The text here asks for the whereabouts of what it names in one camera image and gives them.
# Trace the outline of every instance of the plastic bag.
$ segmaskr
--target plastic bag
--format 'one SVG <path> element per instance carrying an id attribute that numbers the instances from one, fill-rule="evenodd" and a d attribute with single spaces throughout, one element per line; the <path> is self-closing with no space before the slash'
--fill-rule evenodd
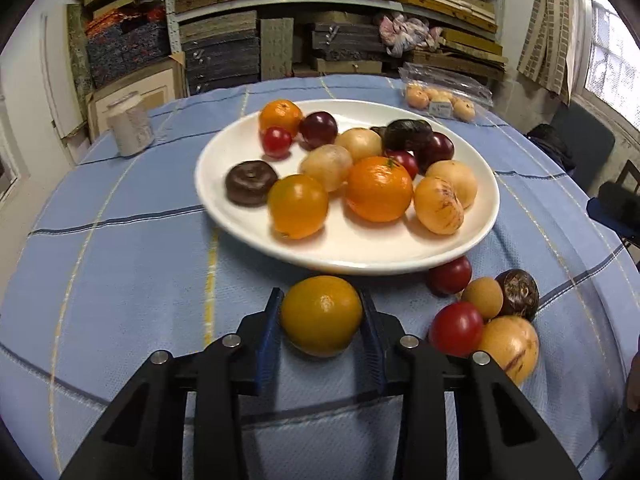
<path id="1" fill-rule="evenodd" d="M 420 114 L 473 123 L 494 104 L 491 91 L 466 75 L 414 63 L 399 72 L 404 98 Z"/>

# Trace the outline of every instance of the orange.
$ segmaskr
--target orange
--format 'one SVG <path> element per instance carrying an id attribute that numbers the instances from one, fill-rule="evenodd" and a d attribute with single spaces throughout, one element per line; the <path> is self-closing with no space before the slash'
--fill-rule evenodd
<path id="1" fill-rule="evenodd" d="M 329 211 L 329 195 L 317 180 L 303 174 L 289 175 L 269 190 L 267 208 L 273 228 L 298 240 L 318 231 Z"/>
<path id="2" fill-rule="evenodd" d="M 289 340 L 316 357 L 331 357 L 347 348 L 361 320 L 358 293 L 335 276 L 296 283 L 280 307 L 280 325 Z"/>
<path id="3" fill-rule="evenodd" d="M 385 156 L 364 158 L 351 168 L 347 177 L 347 204 L 370 222 L 400 218 L 413 195 L 414 186 L 407 170 Z"/>
<path id="4" fill-rule="evenodd" d="M 267 128 L 279 126 L 287 130 L 291 137 L 298 134 L 298 125 L 303 119 L 302 110 L 291 101 L 277 99 L 267 104 L 258 117 L 258 127 L 260 134 L 264 134 Z"/>

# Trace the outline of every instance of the mandarin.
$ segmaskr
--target mandarin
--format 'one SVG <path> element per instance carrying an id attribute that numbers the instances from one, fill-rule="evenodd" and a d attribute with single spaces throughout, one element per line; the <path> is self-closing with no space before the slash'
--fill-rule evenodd
<path id="1" fill-rule="evenodd" d="M 260 134 L 263 135 L 272 126 L 278 126 L 287 130 L 293 139 L 298 134 L 298 126 L 303 117 L 302 110 L 291 101 L 286 99 L 271 101 L 258 116 Z"/>
<path id="2" fill-rule="evenodd" d="M 414 186 L 408 171 L 386 156 L 364 158 L 351 168 L 347 177 L 347 204 L 370 222 L 400 218 L 413 195 Z"/>

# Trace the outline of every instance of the wall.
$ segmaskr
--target wall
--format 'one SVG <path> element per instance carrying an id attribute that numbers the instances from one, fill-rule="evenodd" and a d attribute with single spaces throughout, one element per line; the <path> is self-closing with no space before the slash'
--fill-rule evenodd
<path id="1" fill-rule="evenodd" d="M 71 169 L 52 127 L 40 64 L 40 16 L 73 0 L 35 0 L 0 54 L 0 136 L 23 162 L 19 186 L 0 203 L 0 302 L 28 231 L 48 196 Z"/>
<path id="2" fill-rule="evenodd" d="M 533 0 L 504 0 L 501 43 L 509 62 L 504 81 L 492 88 L 493 111 L 523 134 L 551 122 L 560 104 L 547 90 L 517 72 L 532 9 Z"/>

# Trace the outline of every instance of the table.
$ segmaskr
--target table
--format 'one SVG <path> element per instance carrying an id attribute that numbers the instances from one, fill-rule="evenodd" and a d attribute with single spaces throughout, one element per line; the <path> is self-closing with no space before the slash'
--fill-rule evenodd
<path id="1" fill-rule="evenodd" d="M 401 83 L 335 75 L 221 89 L 150 114 L 157 140 L 120 158 L 103 136 L 52 194 L 21 254 L 0 317 L 0 415 L 45 480 L 59 476 L 110 399 L 156 349 L 201 350 L 313 272 L 220 232 L 198 203 L 193 169 L 227 124 L 275 98 L 352 98 L 404 107 Z M 495 171 L 500 214 L 468 257 L 476 276 L 527 269 L 542 307 L 538 367 L 522 389 L 585 479 L 619 447 L 620 406 L 640 333 L 640 278 L 619 238 L 588 219 L 587 197 L 549 158 L 488 114 L 442 121 Z M 380 310 L 424 335 L 449 302 L 423 277 L 355 278 Z M 252 479 L 391 478 L 401 399 L 372 393 L 362 343 L 310 361 L 283 348 L 265 397 L 242 401 Z M 452 397 L 449 473 L 457 470 Z M 184 430 L 185 478 L 193 403 Z"/>

